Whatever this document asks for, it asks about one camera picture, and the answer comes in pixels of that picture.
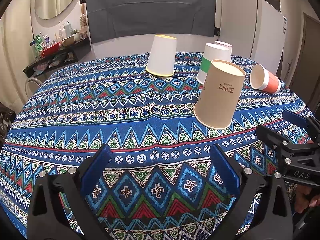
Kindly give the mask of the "person's right hand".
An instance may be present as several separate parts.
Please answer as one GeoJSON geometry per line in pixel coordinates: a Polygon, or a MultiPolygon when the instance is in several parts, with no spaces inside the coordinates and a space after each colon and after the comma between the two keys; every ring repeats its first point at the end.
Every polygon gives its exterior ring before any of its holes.
{"type": "Polygon", "coordinates": [[[319,206],[319,194],[313,196],[311,200],[307,200],[307,196],[311,193],[311,190],[311,187],[297,185],[295,196],[295,211],[297,213],[302,213],[307,207],[319,206]]]}

